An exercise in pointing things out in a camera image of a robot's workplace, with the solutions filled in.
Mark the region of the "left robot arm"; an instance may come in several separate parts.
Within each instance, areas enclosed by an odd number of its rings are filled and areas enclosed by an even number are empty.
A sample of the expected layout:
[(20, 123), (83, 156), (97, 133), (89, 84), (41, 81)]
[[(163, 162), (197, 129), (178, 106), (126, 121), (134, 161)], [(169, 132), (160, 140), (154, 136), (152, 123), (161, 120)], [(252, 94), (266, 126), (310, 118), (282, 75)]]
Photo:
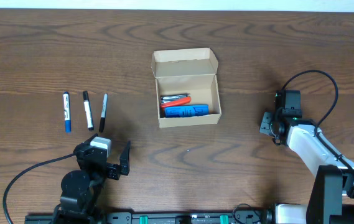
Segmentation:
[(78, 170), (69, 172), (61, 181), (60, 204), (54, 210), (51, 223), (106, 223), (105, 212), (96, 206), (107, 179), (119, 180), (130, 171), (127, 142), (119, 157), (119, 164), (107, 162), (111, 153), (111, 140), (94, 134), (77, 145), (73, 154)]

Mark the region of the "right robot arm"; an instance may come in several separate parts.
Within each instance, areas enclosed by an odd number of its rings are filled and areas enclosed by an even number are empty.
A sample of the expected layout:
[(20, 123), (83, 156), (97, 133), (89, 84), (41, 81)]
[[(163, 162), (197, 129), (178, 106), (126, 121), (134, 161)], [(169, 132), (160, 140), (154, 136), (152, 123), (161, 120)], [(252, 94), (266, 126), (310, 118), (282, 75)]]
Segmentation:
[(277, 91), (275, 110), (264, 113), (259, 132), (294, 151), (315, 177), (307, 205), (277, 204), (265, 223), (354, 223), (354, 162), (302, 118), (300, 91)]

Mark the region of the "blue plastic rectangular block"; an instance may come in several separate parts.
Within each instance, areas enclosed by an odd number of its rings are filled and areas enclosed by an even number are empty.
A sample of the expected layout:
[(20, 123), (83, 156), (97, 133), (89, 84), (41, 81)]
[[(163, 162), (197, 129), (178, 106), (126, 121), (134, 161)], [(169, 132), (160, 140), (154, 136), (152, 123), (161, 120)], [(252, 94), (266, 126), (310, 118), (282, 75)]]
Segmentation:
[(164, 110), (166, 118), (186, 118), (209, 115), (208, 105), (171, 106)]

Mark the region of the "black whiteboard marker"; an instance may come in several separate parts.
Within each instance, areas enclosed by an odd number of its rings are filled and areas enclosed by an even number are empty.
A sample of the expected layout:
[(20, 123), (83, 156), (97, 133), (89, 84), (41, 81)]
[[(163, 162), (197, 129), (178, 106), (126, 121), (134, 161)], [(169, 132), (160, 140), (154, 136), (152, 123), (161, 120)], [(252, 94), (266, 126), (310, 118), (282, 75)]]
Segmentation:
[(93, 124), (93, 118), (92, 118), (92, 114), (91, 114), (89, 95), (88, 95), (87, 91), (83, 92), (83, 104), (84, 104), (84, 109), (85, 109), (85, 114), (86, 114), (87, 127), (88, 127), (88, 130), (92, 131), (92, 130), (94, 130), (94, 124)]

